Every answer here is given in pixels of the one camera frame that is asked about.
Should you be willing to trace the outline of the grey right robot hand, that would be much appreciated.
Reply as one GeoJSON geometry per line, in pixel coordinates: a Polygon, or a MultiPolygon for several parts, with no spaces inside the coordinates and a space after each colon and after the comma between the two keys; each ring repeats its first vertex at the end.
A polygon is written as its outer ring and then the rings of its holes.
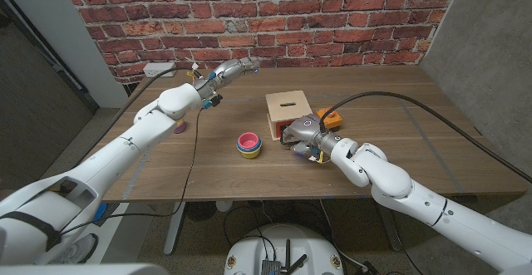
{"type": "Polygon", "coordinates": [[[280,137],[282,145],[307,159],[324,164],[330,160],[333,147],[341,139],[328,129],[321,131],[316,115],[304,115],[283,129],[280,137]]]}

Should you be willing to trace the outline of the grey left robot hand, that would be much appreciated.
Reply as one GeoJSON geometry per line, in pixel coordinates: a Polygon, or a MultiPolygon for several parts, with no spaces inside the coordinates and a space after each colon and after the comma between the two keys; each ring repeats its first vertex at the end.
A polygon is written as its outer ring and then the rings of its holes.
{"type": "Polygon", "coordinates": [[[262,58],[256,56],[225,61],[208,75],[197,80],[195,89],[203,101],[210,99],[217,94],[218,89],[229,85],[236,78],[256,73],[262,61],[262,58]]]}

